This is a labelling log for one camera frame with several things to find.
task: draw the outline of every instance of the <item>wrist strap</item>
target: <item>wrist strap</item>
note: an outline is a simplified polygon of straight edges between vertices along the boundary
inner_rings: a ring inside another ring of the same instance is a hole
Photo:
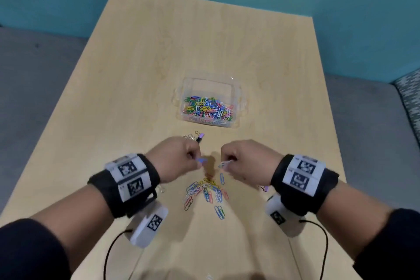
[[[126,155],[105,167],[88,184],[102,193],[114,218],[131,217],[157,198],[160,177],[143,154]]]
[[[277,166],[271,185],[288,210],[304,216],[307,212],[318,212],[330,190],[338,184],[338,177],[323,162],[288,154]]]

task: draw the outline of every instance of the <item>wooden table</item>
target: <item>wooden table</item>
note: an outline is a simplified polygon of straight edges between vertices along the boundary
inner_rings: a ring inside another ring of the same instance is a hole
[[[240,80],[249,104],[238,128],[176,118],[174,90],[191,69]],[[70,194],[118,156],[196,130],[206,134],[202,153],[216,164],[224,143],[253,138],[325,160],[345,180],[312,19],[204,0],[109,0],[0,223]],[[201,170],[166,186],[159,198],[169,215],[155,240],[144,252],[119,240],[109,279],[126,280],[133,270],[131,279],[319,278],[321,230],[307,225],[288,240],[264,214],[273,190],[227,175],[226,219],[202,196],[186,212],[185,188],[202,177]],[[73,279],[102,278],[106,251],[128,222],[113,224]],[[353,278],[350,258],[330,237],[324,279]]]

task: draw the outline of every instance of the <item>patterned cushion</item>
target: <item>patterned cushion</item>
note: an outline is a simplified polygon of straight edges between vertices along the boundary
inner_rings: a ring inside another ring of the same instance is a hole
[[[401,94],[417,140],[420,141],[420,70],[398,79],[395,86]]]

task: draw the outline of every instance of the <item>fist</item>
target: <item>fist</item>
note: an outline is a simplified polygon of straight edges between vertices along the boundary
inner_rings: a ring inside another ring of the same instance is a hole
[[[250,185],[271,185],[283,155],[254,140],[236,140],[222,146],[222,161],[234,160],[223,169]]]
[[[195,140],[182,136],[169,137],[148,151],[145,156],[157,170],[160,182],[172,182],[187,172],[201,168],[201,157]]]

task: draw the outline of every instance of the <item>wire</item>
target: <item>wire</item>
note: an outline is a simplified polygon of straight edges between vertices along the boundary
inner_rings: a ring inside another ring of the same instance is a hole
[[[322,231],[324,232],[324,235],[325,235],[325,253],[324,253],[324,260],[322,261],[321,276],[319,277],[319,279],[322,280],[322,277],[324,275],[325,261],[327,260],[327,252],[328,252],[328,235],[327,235],[327,232],[325,231],[325,229],[320,224],[317,224],[317,223],[312,222],[310,220],[300,219],[299,222],[310,222],[311,224],[314,224],[314,225],[318,226],[319,228],[321,228]]]
[[[108,263],[108,257],[109,257],[109,253],[111,252],[112,246],[115,244],[115,242],[117,241],[117,239],[118,239],[121,235],[123,235],[123,234],[125,234],[125,233],[131,233],[131,232],[133,232],[133,230],[132,230],[132,229],[127,229],[127,230],[124,230],[123,232],[119,233],[119,234],[118,234],[118,236],[116,236],[116,237],[115,237],[115,239],[114,239],[114,241],[112,242],[111,246],[109,246],[108,252],[107,252],[106,257],[105,257],[105,264],[104,264],[104,280],[106,280],[106,264]]]

